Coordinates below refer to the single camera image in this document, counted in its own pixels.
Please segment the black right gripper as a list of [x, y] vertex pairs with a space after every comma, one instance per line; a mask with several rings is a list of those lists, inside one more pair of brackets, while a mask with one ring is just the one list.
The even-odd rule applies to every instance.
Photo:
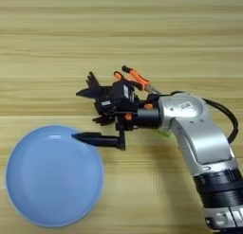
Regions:
[[[98, 99], [109, 94], [111, 86], [98, 86], [82, 89], [76, 93], [79, 97]], [[119, 135], [102, 135], [101, 133], [77, 133], [72, 137], [83, 143], [96, 147], [110, 147], [125, 150], [124, 131], [136, 128], [156, 129], [160, 125], [159, 108], [146, 109], [139, 102], [121, 102], [115, 108], [116, 127]]]

